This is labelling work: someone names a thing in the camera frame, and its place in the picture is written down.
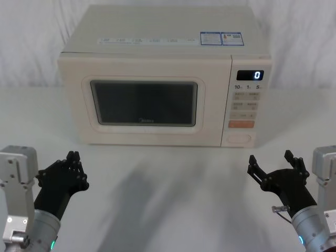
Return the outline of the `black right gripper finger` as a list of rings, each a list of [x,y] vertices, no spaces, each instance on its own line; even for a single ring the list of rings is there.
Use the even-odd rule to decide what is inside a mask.
[[[307,178],[310,176],[309,172],[306,169],[303,158],[294,157],[293,153],[290,150],[285,151],[284,155],[286,161],[292,166],[297,175],[302,180],[303,184],[307,183]]]
[[[247,173],[259,184],[262,191],[271,191],[271,173],[260,168],[254,155],[249,157]]]

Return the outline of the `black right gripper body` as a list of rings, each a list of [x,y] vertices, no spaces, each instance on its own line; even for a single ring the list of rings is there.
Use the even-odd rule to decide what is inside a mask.
[[[290,217],[310,206],[316,206],[316,201],[306,188],[309,172],[294,169],[281,169],[268,173],[261,179],[261,189],[276,194]]]

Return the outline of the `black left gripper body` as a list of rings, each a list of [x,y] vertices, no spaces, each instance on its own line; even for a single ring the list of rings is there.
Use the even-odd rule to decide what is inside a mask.
[[[40,191],[34,201],[36,210],[54,215],[61,220],[70,198],[78,191],[77,172],[60,167],[49,167],[37,175]]]

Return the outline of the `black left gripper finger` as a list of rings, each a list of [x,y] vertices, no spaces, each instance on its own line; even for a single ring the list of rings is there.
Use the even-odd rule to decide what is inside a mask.
[[[69,176],[69,167],[74,158],[74,151],[69,151],[66,158],[56,160],[50,166],[43,170],[39,170],[36,175],[38,186],[40,187],[58,187]]]
[[[72,170],[75,172],[75,184],[73,190],[87,190],[89,183],[87,181],[87,174],[84,173],[80,155],[78,151],[73,153]]]

